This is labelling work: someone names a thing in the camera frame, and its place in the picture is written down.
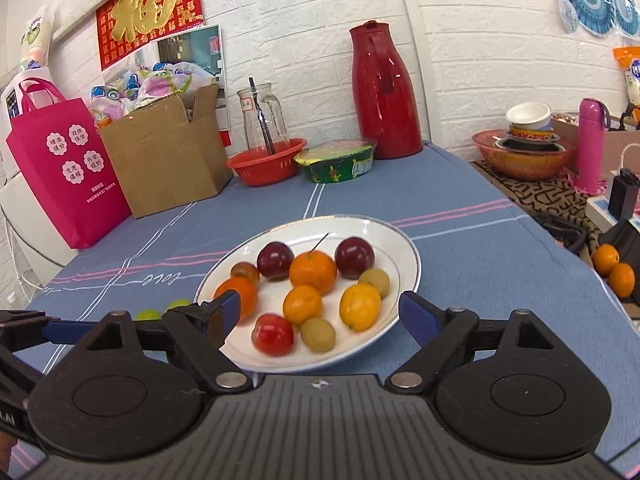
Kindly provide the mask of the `person's left hand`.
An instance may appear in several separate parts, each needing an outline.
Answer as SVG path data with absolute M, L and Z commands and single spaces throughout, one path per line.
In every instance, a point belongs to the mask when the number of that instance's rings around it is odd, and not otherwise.
M 17 445 L 17 438 L 12 434 L 0 432 L 0 470 L 6 474 L 9 470 L 12 450 Z

